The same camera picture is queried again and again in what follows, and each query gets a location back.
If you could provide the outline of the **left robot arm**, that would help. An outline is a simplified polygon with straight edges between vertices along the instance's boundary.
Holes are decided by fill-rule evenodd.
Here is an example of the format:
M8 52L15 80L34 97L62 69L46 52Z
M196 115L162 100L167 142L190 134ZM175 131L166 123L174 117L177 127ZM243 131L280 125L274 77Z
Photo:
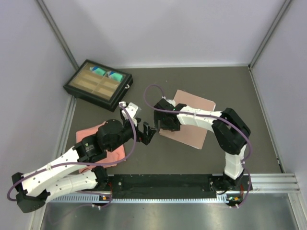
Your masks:
M108 120L95 134L83 138L59 158L31 172L15 173L12 182L17 191L16 203L23 213L40 209L54 198L80 190L104 190L109 179L105 167L126 160L104 162L108 153L120 149L132 139L148 145L156 129L136 121Z

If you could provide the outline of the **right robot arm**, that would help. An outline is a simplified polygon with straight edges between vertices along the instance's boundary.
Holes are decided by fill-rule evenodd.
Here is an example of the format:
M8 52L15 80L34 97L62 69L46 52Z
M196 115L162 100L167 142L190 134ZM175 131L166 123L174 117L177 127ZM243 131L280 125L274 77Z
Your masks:
M162 98L154 107L154 124L158 130L178 132L182 126L195 126L214 133L225 152L223 176L212 181L212 188L234 190L241 185L246 160L245 151L252 151L250 129L231 108L206 111Z

